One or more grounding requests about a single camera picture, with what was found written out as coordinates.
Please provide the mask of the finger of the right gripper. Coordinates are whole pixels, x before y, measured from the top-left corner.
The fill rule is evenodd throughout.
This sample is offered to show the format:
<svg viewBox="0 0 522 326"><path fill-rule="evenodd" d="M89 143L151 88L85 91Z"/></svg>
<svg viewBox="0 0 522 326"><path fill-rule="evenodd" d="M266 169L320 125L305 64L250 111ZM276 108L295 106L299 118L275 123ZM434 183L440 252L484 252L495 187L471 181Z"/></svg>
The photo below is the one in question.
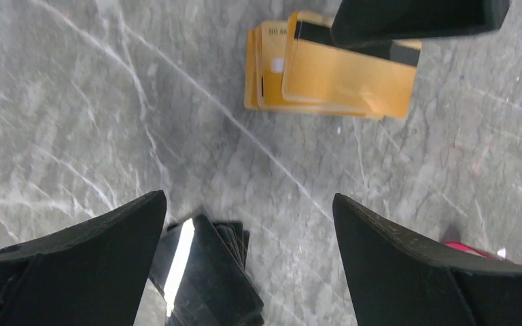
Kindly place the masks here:
<svg viewBox="0 0 522 326"><path fill-rule="evenodd" d="M510 4L509 0L342 1L330 32L342 48L479 35L499 30Z"/></svg>

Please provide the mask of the red leather card holder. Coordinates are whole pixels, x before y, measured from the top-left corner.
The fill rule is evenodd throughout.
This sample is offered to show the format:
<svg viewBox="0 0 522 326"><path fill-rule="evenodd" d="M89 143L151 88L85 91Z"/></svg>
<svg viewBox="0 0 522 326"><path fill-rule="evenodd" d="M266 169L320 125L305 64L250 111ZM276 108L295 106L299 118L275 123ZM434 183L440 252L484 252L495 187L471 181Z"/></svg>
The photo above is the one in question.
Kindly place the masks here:
<svg viewBox="0 0 522 326"><path fill-rule="evenodd" d="M473 255L478 255L480 257L484 257L487 259L494 259L494 260L500 260L500 261L506 261L505 257L499 256L495 253L490 253L488 251L484 251L481 249L477 249L471 246L468 246L461 242L444 242L444 245L451 247L453 249L456 249L458 251L464 252L464 253L470 253Z"/></svg>

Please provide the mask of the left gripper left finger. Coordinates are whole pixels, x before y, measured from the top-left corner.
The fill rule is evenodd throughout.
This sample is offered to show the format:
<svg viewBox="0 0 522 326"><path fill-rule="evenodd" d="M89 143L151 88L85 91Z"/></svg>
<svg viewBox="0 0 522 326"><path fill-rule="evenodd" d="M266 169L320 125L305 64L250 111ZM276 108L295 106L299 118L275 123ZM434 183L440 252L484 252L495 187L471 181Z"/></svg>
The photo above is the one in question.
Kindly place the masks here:
<svg viewBox="0 0 522 326"><path fill-rule="evenodd" d="M166 211L152 191L0 249L0 325L132 325Z"/></svg>

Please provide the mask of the single gold credit card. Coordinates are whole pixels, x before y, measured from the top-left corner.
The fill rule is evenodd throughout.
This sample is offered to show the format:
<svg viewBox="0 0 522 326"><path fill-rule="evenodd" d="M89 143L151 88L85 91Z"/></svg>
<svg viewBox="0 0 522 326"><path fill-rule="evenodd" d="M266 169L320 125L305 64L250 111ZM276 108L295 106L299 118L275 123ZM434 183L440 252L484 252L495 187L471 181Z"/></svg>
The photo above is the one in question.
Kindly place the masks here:
<svg viewBox="0 0 522 326"><path fill-rule="evenodd" d="M331 36L333 19L308 11L288 19L284 96L405 118L422 44L382 41L347 50Z"/></svg>

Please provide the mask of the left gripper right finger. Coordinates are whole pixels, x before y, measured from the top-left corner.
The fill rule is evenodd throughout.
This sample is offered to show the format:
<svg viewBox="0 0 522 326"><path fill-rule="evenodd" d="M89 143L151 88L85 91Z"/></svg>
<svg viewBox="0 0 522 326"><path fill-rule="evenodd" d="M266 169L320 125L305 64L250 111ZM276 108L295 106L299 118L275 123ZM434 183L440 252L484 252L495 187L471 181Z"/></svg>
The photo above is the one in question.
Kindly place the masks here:
<svg viewBox="0 0 522 326"><path fill-rule="evenodd" d="M522 325L522 265L458 251L343 194L332 212L359 325Z"/></svg>

